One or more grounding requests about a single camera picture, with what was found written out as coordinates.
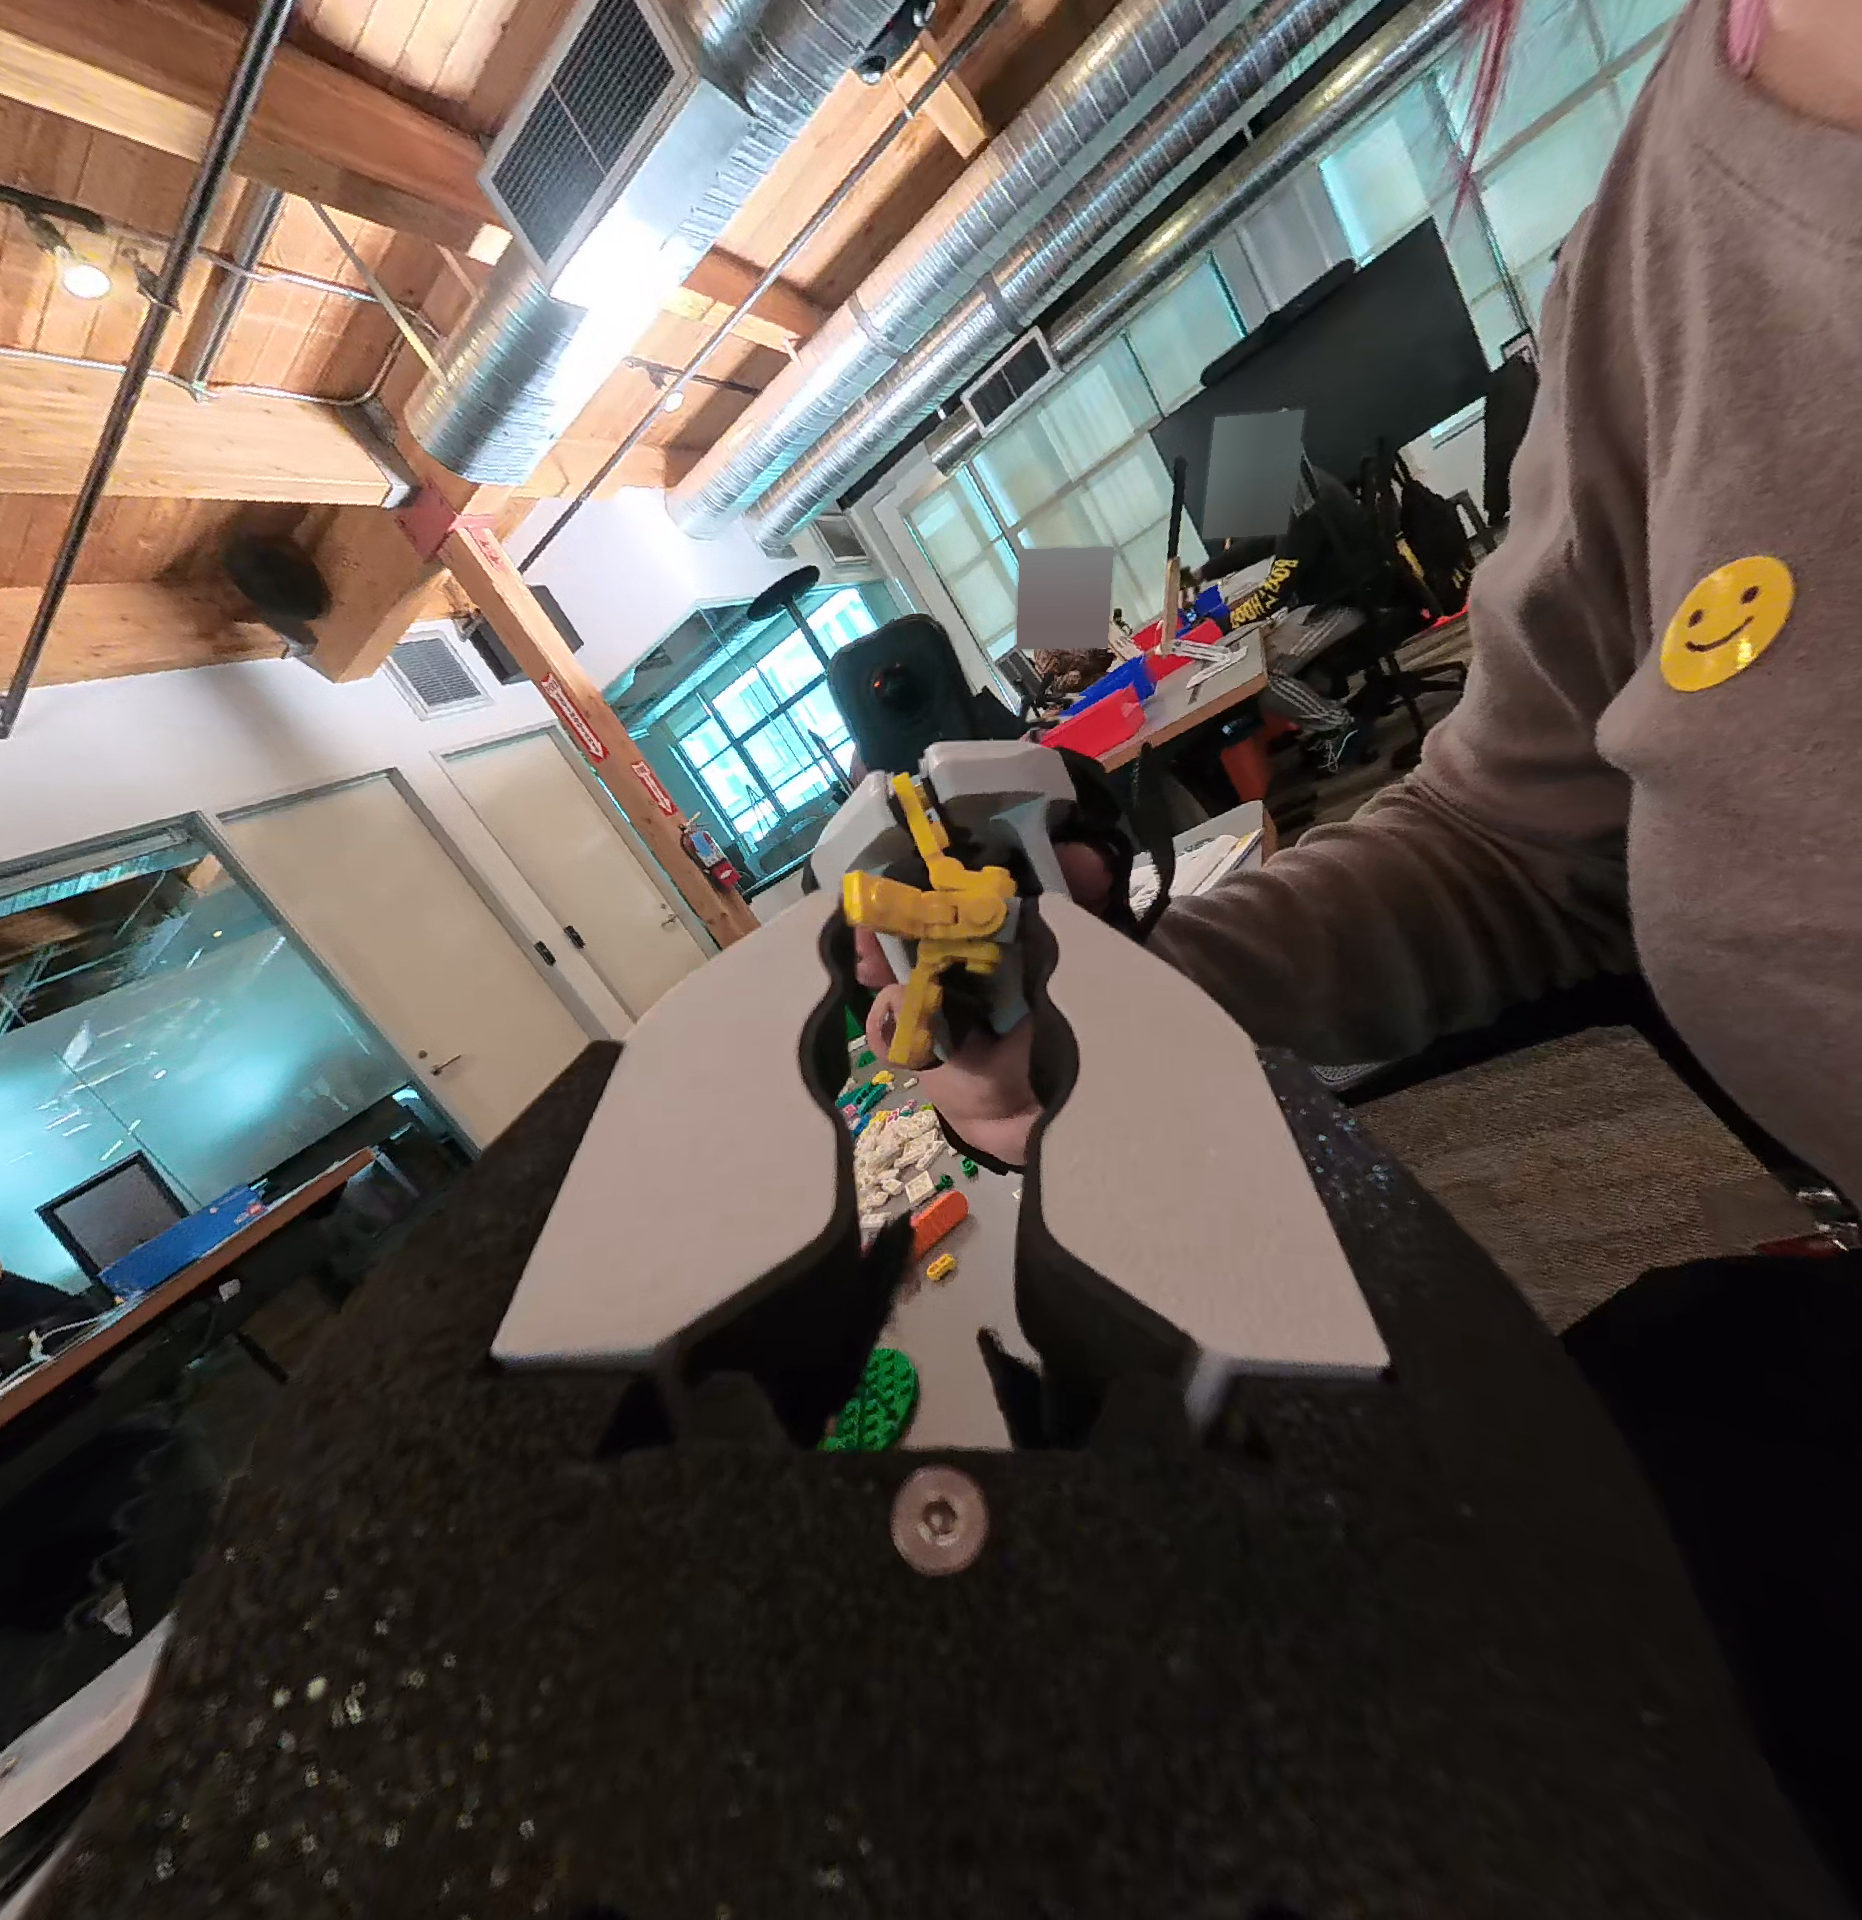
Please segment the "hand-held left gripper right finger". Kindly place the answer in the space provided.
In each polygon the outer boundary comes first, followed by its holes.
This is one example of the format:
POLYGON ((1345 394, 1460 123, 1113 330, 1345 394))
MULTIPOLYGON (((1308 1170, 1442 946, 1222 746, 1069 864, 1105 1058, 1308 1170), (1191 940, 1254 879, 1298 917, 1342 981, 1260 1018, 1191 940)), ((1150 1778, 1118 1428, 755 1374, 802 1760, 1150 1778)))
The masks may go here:
POLYGON ((1068 896, 1029 935, 1013 1304, 1062 1381, 1378 1376, 1358 1283, 1252 1038, 1068 896))

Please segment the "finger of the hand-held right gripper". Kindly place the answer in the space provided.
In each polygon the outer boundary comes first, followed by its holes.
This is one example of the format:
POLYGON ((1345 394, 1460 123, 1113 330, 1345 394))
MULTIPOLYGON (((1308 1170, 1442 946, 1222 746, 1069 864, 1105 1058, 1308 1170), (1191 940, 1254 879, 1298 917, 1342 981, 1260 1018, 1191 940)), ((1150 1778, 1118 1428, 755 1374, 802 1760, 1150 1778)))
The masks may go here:
POLYGON ((914 871, 916 879, 907 883, 926 886, 919 846, 905 821, 896 777, 890 773, 868 773, 821 828, 802 868, 802 893, 837 896, 850 871, 914 871))
POLYGON ((1039 740, 940 740, 919 757, 945 833, 935 877, 1003 868, 1013 892, 1069 896, 1062 840, 1079 804, 1068 757, 1039 740))

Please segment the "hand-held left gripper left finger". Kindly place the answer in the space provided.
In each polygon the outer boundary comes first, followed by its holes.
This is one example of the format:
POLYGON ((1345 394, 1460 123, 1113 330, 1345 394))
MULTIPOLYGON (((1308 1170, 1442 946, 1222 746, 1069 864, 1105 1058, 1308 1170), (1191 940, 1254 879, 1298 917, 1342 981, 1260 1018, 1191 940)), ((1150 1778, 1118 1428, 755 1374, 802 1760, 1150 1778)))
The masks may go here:
POLYGON ((636 1023, 490 1340, 499 1368, 861 1376, 841 935, 827 893, 802 896, 636 1023))

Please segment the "yellow brick flower assembly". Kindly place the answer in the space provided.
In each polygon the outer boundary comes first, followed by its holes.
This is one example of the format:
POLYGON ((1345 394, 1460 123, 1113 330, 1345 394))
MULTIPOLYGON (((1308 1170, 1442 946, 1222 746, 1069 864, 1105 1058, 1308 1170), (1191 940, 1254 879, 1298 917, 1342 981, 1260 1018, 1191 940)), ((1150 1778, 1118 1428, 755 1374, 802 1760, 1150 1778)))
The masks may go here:
POLYGON ((890 952, 901 1001, 886 1058, 897 1070, 931 1070, 948 1058, 974 1030, 1013 1023, 1008 956, 1019 893, 1003 868, 935 877, 945 833, 926 807, 916 773, 896 773, 896 799, 916 839, 926 886, 907 877, 850 871, 841 912, 890 952))

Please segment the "red storage bins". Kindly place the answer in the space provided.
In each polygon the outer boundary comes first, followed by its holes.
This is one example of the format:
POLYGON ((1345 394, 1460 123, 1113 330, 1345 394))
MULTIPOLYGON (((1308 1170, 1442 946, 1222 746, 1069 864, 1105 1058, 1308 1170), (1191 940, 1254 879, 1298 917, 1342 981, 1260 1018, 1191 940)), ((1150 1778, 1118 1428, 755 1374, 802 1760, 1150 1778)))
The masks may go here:
POLYGON ((1148 707, 1166 678, 1175 678, 1179 673, 1194 675, 1204 668, 1222 664, 1230 660, 1135 653, 1095 678, 1062 719, 1037 734, 1037 740, 1054 752, 1105 757, 1135 740, 1150 725, 1148 707))

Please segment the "white door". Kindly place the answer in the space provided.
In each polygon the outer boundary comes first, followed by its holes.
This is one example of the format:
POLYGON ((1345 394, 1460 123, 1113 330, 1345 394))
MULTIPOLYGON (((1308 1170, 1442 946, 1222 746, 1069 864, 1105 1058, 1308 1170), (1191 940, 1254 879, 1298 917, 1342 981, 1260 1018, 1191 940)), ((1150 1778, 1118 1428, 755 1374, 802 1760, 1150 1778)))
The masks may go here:
POLYGON ((603 781, 554 732, 483 740, 440 764, 557 924, 563 946, 629 1018, 703 967, 704 949, 610 815, 603 781))
POLYGON ((581 1018, 396 777, 225 814, 222 839, 477 1147, 582 1050, 581 1018))

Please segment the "green brick plant model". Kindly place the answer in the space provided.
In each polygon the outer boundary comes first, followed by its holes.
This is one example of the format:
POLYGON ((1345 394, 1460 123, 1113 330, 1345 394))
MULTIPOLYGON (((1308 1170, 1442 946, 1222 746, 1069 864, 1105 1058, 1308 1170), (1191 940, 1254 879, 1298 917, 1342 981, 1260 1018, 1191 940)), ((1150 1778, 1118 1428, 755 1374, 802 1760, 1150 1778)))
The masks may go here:
POLYGON ((891 1452, 905 1443, 916 1404, 916 1361, 896 1347, 875 1347, 854 1392, 827 1420, 817 1452, 891 1452))

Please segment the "black office chair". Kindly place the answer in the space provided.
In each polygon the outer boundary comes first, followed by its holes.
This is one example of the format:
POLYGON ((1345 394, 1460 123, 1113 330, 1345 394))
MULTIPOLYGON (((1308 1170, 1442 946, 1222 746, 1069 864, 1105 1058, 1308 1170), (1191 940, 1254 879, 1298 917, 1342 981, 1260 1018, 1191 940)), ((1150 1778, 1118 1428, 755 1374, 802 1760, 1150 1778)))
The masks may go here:
POLYGON ((1281 673, 1348 709, 1361 732, 1407 712, 1421 746, 1421 699, 1462 691, 1465 668, 1411 671, 1402 653, 1465 615, 1474 573, 1465 517, 1402 454, 1377 451, 1358 483, 1304 457, 1295 525, 1308 651, 1281 673))

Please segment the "wooden edged side table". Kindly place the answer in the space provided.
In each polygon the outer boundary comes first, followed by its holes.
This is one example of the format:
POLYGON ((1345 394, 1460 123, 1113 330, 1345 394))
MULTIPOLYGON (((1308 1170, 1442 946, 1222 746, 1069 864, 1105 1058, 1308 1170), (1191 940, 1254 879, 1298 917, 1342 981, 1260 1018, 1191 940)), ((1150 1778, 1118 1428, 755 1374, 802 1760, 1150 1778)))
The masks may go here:
POLYGON ((294 1221, 311 1215, 320 1202, 330 1202, 361 1173, 387 1164, 378 1147, 361 1147, 344 1162, 327 1164, 320 1176, 294 1187, 275 1202, 252 1202, 199 1258, 178 1265, 149 1289, 117 1304, 109 1313, 83 1321, 82 1329, 64 1329, 51 1333, 51 1350, 29 1359, 19 1370, 0 1381, 0 1431, 19 1420, 29 1407, 51 1392, 98 1368, 105 1357, 127 1347, 135 1333, 197 1299, 206 1288, 225 1293, 225 1279, 236 1272, 236 1261, 264 1246, 275 1234, 283 1234, 294 1221))

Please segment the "small black monitor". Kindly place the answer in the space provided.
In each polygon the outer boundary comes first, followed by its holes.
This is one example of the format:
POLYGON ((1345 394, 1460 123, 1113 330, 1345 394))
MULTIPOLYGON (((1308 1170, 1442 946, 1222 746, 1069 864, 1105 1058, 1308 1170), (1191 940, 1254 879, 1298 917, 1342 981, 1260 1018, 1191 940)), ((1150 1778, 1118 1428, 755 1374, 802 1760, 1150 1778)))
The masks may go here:
POLYGON ((83 1280, 187 1217, 189 1206, 143 1150, 40 1202, 39 1221, 79 1261, 83 1280))

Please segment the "ceiling vent grille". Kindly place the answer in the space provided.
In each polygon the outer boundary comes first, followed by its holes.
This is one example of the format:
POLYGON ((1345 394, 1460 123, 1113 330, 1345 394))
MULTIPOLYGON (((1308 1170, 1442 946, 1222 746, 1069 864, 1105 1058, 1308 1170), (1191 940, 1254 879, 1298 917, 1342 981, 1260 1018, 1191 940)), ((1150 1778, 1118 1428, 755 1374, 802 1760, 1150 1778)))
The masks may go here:
POLYGON ((698 56, 658 3, 575 3, 477 169, 544 291, 557 293, 698 85, 698 56))

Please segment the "black ceiling speaker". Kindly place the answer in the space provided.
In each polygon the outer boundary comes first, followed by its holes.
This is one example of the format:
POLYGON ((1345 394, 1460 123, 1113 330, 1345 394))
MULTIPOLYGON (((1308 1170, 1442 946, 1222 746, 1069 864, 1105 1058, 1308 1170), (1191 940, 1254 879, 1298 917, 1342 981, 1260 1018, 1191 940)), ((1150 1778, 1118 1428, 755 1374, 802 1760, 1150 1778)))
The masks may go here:
POLYGON ((319 623, 334 611, 334 591, 296 539, 235 532, 222 544, 222 570, 294 658, 316 651, 319 623))

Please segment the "person's brown sweater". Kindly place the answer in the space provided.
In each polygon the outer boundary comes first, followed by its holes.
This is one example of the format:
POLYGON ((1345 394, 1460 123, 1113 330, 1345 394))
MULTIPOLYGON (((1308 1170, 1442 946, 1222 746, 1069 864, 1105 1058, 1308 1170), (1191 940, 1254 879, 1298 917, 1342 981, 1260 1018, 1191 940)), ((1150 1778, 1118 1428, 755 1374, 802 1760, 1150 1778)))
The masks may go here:
POLYGON ((1595 712, 1638 963, 1710 1074, 1862 1211, 1862 3, 1692 3, 1576 225, 1474 675, 1595 712), (1710 691, 1664 629, 1780 557, 1710 691))

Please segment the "black ceiling pipe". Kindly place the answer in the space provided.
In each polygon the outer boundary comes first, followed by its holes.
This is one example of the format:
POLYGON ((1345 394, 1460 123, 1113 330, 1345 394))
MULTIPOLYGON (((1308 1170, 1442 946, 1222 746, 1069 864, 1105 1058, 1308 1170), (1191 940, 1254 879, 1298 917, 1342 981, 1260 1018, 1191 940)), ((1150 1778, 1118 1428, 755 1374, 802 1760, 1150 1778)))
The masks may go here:
POLYGON ((291 27, 294 12, 296 12, 296 3, 259 3, 257 19, 244 37, 241 56, 231 67, 225 95, 220 104, 202 151, 197 160, 197 174, 195 174, 189 193, 185 195, 178 226, 164 251, 164 264, 159 268, 156 280, 143 293, 147 317, 137 330, 137 339, 131 346, 119 385, 105 408, 98 444, 89 457, 57 557, 51 564, 40 598, 30 611, 21 653, 16 660, 8 686, 0 696, 0 740, 8 739, 8 732, 16 730, 21 704, 33 686, 39 668, 43 660, 43 651, 57 627, 57 615, 64 611, 64 598, 72 590, 72 573, 89 543, 92 520, 123 457, 131 418, 143 400, 143 385, 156 369, 156 356, 178 311, 178 297, 185 291, 189 264, 199 254, 199 242, 214 214, 220 193, 244 145, 247 126, 263 104, 272 58, 291 27))

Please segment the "wooden post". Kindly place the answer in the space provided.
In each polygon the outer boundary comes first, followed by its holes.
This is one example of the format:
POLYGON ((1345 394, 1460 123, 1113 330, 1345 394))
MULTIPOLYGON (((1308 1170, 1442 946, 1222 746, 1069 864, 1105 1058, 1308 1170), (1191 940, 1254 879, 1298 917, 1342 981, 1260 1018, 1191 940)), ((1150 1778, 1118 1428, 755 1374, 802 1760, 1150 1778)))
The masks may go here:
POLYGON ((712 877, 691 852, 685 814, 564 644, 490 517, 460 511, 436 485, 418 485, 396 520, 414 552, 470 598, 716 946, 755 933, 757 920, 736 886, 712 877))

